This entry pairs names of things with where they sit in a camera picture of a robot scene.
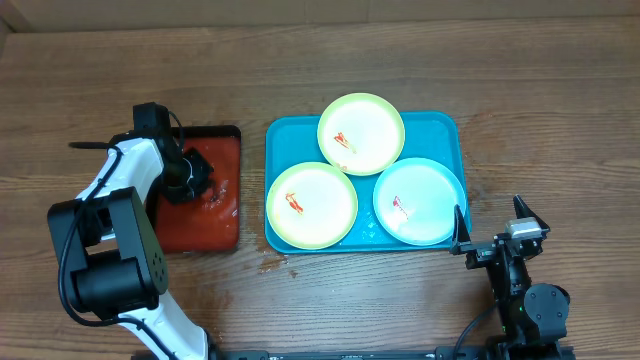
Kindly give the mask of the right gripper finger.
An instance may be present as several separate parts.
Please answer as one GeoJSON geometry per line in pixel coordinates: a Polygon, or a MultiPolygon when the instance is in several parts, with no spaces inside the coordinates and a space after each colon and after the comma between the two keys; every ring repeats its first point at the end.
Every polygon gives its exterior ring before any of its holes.
{"type": "Polygon", "coordinates": [[[528,207],[520,195],[513,197],[514,211],[517,219],[536,218],[537,215],[528,207]]]}
{"type": "Polygon", "coordinates": [[[466,245],[471,243],[471,238],[464,221],[459,205],[454,206],[454,229],[452,235],[453,245],[466,245]]]}

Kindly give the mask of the light blue plate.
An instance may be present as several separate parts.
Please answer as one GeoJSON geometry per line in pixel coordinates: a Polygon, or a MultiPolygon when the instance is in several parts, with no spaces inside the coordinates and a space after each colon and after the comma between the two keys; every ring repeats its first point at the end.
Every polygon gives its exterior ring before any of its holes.
{"type": "Polygon", "coordinates": [[[395,239],[415,246],[452,237],[455,211],[467,212],[466,192],[444,165],[426,158],[399,160],[384,170],[373,190],[373,208],[395,239]]]}

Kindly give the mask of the green plate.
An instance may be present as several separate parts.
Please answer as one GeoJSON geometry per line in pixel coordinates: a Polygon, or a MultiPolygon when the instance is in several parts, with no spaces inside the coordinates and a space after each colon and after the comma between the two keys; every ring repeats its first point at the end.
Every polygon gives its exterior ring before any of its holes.
{"type": "Polygon", "coordinates": [[[355,224],[357,213],[353,183],[326,163],[303,162],[287,168],[267,193],[269,225],[297,249],[321,250],[338,243],[355,224]]]}
{"type": "Polygon", "coordinates": [[[354,176],[382,172],[400,156],[406,131],[399,111],[370,93],[351,93],[331,102],[320,116],[317,141],[325,159],[354,176]]]}

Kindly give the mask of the green plate back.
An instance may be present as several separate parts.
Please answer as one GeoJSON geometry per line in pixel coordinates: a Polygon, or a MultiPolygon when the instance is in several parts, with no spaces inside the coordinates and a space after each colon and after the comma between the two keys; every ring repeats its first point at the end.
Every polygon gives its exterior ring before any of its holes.
{"type": "Polygon", "coordinates": [[[382,172],[400,156],[406,131],[399,111],[370,93],[351,93],[331,102],[320,116],[317,141],[325,159],[354,176],[382,172]]]}

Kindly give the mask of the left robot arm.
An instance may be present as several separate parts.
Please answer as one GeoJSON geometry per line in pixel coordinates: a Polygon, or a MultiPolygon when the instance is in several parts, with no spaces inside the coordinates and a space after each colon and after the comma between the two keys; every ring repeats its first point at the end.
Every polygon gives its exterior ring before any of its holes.
{"type": "Polygon", "coordinates": [[[166,107],[136,105],[133,122],[108,142],[76,143],[105,150],[106,161],[85,190],[47,213],[61,304],[80,325],[128,329],[156,359],[216,359],[209,333],[168,290],[165,256],[145,208],[155,192],[172,204],[195,200],[210,187],[213,168],[186,148],[185,130],[166,107]]]}

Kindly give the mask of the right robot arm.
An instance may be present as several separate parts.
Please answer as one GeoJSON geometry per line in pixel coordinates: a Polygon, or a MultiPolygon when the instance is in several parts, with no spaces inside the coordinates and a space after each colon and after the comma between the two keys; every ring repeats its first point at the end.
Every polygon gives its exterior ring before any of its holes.
{"type": "Polygon", "coordinates": [[[474,243],[459,206],[454,207],[450,253],[464,255],[466,268],[487,271],[494,303],[463,330],[452,348],[439,355],[448,359],[569,360],[574,349],[562,346],[567,336],[570,295],[560,286],[534,284],[526,262],[542,253],[549,225],[524,200],[513,198],[516,218],[490,242],[474,243]],[[465,338],[481,321],[498,313],[503,334],[486,340],[482,347],[465,346],[465,338]]]}

